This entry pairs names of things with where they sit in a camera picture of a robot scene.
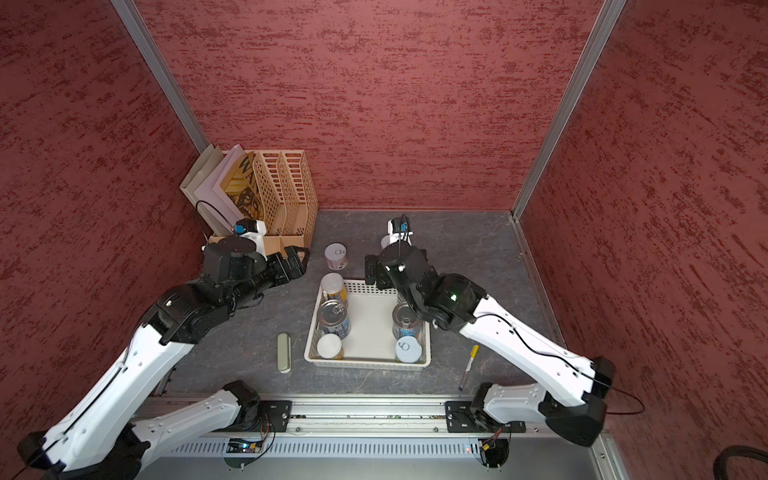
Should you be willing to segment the small pink white can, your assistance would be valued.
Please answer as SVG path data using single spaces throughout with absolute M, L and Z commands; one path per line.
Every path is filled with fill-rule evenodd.
M 335 242 L 326 246 L 324 257 L 329 269 L 333 271 L 343 270 L 348 265 L 348 253 L 344 244 Z

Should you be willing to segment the tall yellow blue can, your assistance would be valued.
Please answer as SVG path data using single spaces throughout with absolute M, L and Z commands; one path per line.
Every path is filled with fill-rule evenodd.
M 344 278 L 340 274 L 326 274 L 321 279 L 320 287 L 325 301 L 338 300 L 344 305 L 348 304 L 348 291 Z

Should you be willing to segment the blue can pink lid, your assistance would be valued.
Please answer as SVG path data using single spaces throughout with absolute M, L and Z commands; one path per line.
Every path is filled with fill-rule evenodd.
M 351 331 L 347 305 L 342 300 L 331 299 L 321 303 L 317 322 L 323 333 L 335 334 L 340 339 L 345 339 Z
M 418 338 L 422 331 L 422 321 L 406 302 L 398 303 L 392 311 L 392 333 L 395 339 L 403 337 Z

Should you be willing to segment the white plastic basket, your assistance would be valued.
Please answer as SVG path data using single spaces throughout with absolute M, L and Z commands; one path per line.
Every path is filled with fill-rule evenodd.
M 304 348 L 304 359 L 307 362 L 318 367 L 392 371 L 420 371 L 430 366 L 432 352 L 428 328 L 423 328 L 418 336 L 422 347 L 418 361 L 402 363 L 396 358 L 392 312 L 398 304 L 397 290 L 379 290 L 362 280 L 347 280 L 345 285 L 348 289 L 351 331 L 342 340 L 343 357 L 325 359 L 317 351 L 317 343 L 322 336 L 318 311 L 323 300 L 323 290 L 319 289 Z

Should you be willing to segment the yellow can white lid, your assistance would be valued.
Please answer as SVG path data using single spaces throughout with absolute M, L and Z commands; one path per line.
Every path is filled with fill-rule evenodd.
M 316 349 L 319 357 L 324 360 L 341 360 L 344 357 L 342 339 L 334 333 L 323 334 Z

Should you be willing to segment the small green can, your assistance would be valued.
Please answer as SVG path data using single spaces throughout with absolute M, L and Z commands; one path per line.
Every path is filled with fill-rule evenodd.
M 414 336 L 403 336 L 395 341 L 395 358 L 404 364 L 416 364 L 421 361 L 423 348 Z

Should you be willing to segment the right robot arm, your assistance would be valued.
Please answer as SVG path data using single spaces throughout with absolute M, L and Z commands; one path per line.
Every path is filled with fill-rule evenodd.
M 418 320 L 489 348 L 533 379 L 529 386 L 481 385 L 473 400 L 476 418 L 544 423 L 582 447 L 601 434 L 615 376 L 609 359 L 587 358 L 554 343 L 472 280 L 438 273 L 424 250 L 402 240 L 366 256 L 365 282 L 396 289 Z

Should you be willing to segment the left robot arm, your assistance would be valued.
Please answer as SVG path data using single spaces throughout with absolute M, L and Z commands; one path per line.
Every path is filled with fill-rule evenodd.
M 155 420 L 133 416 L 155 387 L 245 301 L 301 278 L 309 251 L 264 255 L 240 236 L 207 245 L 200 276 L 164 292 L 143 314 L 128 346 L 61 421 L 28 434 L 17 451 L 46 479 L 133 479 L 156 457 L 203 434 L 261 428 L 259 394 L 242 381 Z

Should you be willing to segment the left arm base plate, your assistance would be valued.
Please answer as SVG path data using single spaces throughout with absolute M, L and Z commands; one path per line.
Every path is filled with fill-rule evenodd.
M 258 405 L 249 405 L 242 411 L 238 428 L 242 431 L 271 431 L 284 433 L 288 429 L 293 402 L 290 400 L 262 400 Z

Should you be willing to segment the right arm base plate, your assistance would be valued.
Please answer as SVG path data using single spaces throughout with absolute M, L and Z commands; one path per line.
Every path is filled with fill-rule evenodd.
M 499 423 L 470 401 L 447 401 L 445 418 L 449 433 L 495 433 Z

